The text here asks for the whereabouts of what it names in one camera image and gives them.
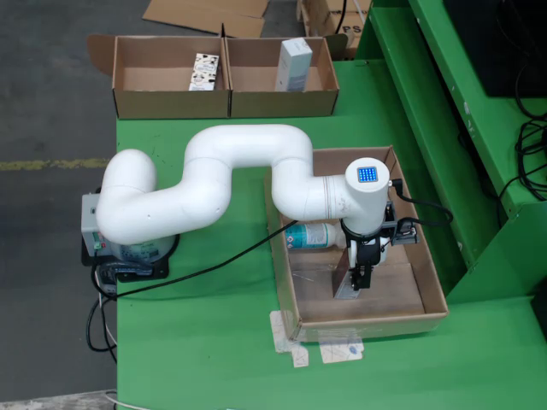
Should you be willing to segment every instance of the small printed box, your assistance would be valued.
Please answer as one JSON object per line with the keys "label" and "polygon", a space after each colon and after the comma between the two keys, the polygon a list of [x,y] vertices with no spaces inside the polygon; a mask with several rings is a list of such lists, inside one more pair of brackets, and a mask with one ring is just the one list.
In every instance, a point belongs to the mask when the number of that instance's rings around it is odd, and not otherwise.
{"label": "small printed box", "polygon": [[276,91],[304,91],[308,80],[312,50],[303,38],[291,38],[281,43]]}
{"label": "small printed box", "polygon": [[196,54],[194,72],[191,75],[189,91],[212,91],[215,89],[216,69],[219,56]]}

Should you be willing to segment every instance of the open cardboard box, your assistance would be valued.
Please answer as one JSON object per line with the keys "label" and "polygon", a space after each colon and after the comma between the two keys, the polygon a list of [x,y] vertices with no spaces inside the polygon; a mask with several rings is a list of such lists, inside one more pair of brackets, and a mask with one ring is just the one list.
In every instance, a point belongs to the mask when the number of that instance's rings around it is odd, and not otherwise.
{"label": "open cardboard box", "polygon": [[[344,174],[353,160],[362,157],[383,161],[391,178],[402,179],[404,191],[409,192],[392,147],[315,150],[314,173]],[[274,206],[271,173],[266,176],[265,191],[268,229],[274,232],[290,220]],[[414,205],[399,199],[392,188],[390,199],[399,218],[418,218]],[[272,238],[273,266],[287,336],[299,342],[337,341],[421,333],[437,327],[448,314],[448,307],[423,230],[419,225],[416,229],[420,241],[390,245],[387,260],[373,270],[370,289],[361,290],[353,300],[333,297],[332,275],[343,254],[341,249],[288,251],[284,233]]]}
{"label": "open cardboard box", "polygon": [[[224,38],[94,34],[91,62],[112,76],[121,119],[226,118],[229,81]],[[188,91],[196,53],[220,57],[213,91]]]}
{"label": "open cardboard box", "polygon": [[226,38],[233,118],[332,115],[339,87],[325,39],[306,38],[314,54],[305,91],[276,92],[283,40]]}

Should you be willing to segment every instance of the paper label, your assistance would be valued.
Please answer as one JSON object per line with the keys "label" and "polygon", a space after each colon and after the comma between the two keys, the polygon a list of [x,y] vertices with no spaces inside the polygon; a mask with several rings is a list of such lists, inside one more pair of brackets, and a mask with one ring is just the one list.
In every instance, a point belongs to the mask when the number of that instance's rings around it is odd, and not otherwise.
{"label": "paper label", "polygon": [[308,350],[299,342],[293,342],[287,338],[280,310],[270,312],[270,325],[272,326],[275,351],[277,353],[290,353],[294,367],[306,367],[309,364]]}
{"label": "paper label", "polygon": [[288,249],[326,248],[328,230],[325,224],[294,225],[287,229]]}
{"label": "paper label", "polygon": [[321,358],[325,364],[360,360],[365,350],[362,340],[358,338],[350,338],[346,342],[341,343],[319,341],[319,346],[321,349]]}

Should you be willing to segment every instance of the box flap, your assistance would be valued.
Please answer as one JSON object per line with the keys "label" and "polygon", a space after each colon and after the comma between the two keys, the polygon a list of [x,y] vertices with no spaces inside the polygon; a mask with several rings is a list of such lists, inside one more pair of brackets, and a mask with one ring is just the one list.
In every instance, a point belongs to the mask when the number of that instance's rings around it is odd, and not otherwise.
{"label": "box flap", "polygon": [[215,33],[221,31],[224,23],[226,35],[230,37],[260,37],[264,26],[263,18],[238,15],[222,9],[208,9],[179,0],[152,0],[143,19]]}
{"label": "box flap", "polygon": [[91,34],[87,36],[87,52],[91,63],[101,73],[112,77],[114,70],[115,36]]}
{"label": "box flap", "polygon": [[236,15],[262,17],[268,0],[179,0],[177,3],[191,3],[215,10],[224,10]]}

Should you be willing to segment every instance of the concrete floor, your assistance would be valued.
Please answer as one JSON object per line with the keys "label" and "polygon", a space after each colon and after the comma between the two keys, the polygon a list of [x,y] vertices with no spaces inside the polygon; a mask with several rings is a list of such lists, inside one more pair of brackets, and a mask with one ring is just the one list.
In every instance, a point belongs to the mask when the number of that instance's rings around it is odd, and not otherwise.
{"label": "concrete floor", "polygon": [[[295,1],[272,0],[263,37],[303,35]],[[0,0],[0,401],[115,387],[111,359],[85,345],[97,294],[79,263],[80,199],[103,176],[89,160],[115,152],[110,81],[85,38],[201,34],[141,20],[148,2]]]}

